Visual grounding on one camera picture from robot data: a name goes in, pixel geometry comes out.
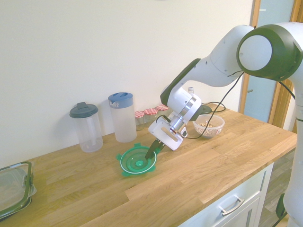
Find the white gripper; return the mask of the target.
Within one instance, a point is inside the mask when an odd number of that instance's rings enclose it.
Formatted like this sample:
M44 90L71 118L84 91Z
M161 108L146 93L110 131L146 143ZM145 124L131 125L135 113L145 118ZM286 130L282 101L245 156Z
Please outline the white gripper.
M145 159L153 158L154 152L159 154L164 145L171 150L176 150L181 145L183 138L180 130L183 128L184 123L175 115L170 115L168 119L170 122L162 116L149 126L148 132L157 139L151 144L145 155Z

